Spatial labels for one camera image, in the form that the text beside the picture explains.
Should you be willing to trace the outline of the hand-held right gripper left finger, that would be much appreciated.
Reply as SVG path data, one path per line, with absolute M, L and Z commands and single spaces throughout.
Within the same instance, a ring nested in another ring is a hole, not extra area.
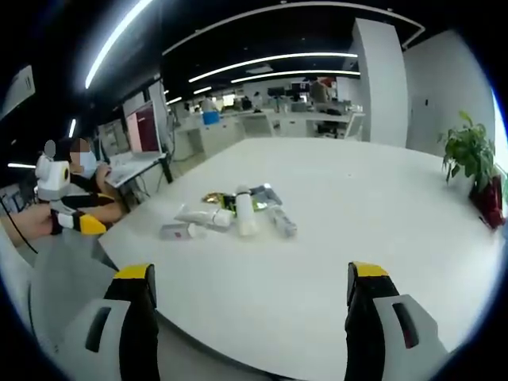
M 124 267 L 63 331 L 60 366 L 69 380 L 158 380 L 158 333 L 154 265 Z

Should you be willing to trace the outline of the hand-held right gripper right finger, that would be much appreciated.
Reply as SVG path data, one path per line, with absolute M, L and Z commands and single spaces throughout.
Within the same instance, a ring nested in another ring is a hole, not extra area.
M 346 380 L 429 380 L 448 359 L 433 317 L 382 267 L 348 264 Z

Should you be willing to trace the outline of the person's left hand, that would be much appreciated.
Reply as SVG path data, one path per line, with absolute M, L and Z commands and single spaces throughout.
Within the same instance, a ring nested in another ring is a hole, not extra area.
M 51 209 L 46 204 L 33 205 L 18 214 L 1 216 L 2 225 L 14 246 L 50 235 L 52 232 Z

